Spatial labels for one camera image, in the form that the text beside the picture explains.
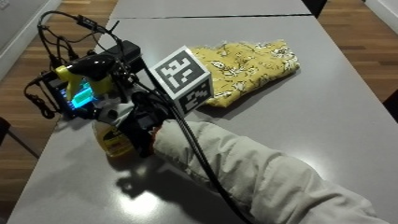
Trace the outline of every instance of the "floor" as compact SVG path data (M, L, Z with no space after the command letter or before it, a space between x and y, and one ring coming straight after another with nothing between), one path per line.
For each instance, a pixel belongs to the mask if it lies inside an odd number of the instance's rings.
M107 24L116 3L117 0L64 0L59 10L84 14L100 24ZM330 0L318 20L374 94L384 101L398 89L398 35L361 0ZM87 33L69 19L59 16L49 19L48 25L69 39ZM88 39L76 47L83 55L95 47L95 42ZM36 37L0 82L0 116L10 120L40 149L45 147L56 119L47 120L41 117L40 111L25 99L23 89L45 69L48 56ZM24 149L7 139L0 150L0 217L10 216L35 163L36 160Z

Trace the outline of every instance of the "towel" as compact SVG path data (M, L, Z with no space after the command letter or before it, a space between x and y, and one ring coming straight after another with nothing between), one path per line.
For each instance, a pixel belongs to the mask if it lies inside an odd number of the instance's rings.
M292 74L297 57L284 40L272 43L224 43L189 48L212 73L215 97L208 105L228 107L244 94Z

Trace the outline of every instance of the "white jacket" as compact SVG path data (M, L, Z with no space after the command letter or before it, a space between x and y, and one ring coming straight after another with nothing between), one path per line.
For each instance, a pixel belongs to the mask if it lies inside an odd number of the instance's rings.
M241 211L258 223L382 224L370 202L324 180L301 160L221 129L191 122L204 154ZM212 189L179 124L167 120L156 135L156 154Z

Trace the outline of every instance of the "table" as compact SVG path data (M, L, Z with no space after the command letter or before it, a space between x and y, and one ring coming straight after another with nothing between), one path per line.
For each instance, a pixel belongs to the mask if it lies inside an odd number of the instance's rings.
M211 120L297 156L324 178L369 198L382 219L397 220L398 125L313 17L121 20L115 34L143 48L149 66L184 44L285 38L302 65L296 75L230 109L203 108L188 119ZM101 43L113 45L105 37ZM89 122L63 125L10 224L240 223L220 198L160 159L112 169Z
M300 0L120 0L111 19L312 14Z

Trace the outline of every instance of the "white wall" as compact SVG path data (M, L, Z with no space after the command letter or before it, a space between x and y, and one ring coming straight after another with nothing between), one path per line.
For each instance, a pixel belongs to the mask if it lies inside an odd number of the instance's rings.
M368 0L366 5L398 34L398 0Z
M10 0L0 10L0 80L37 34L40 15L57 8L63 0Z

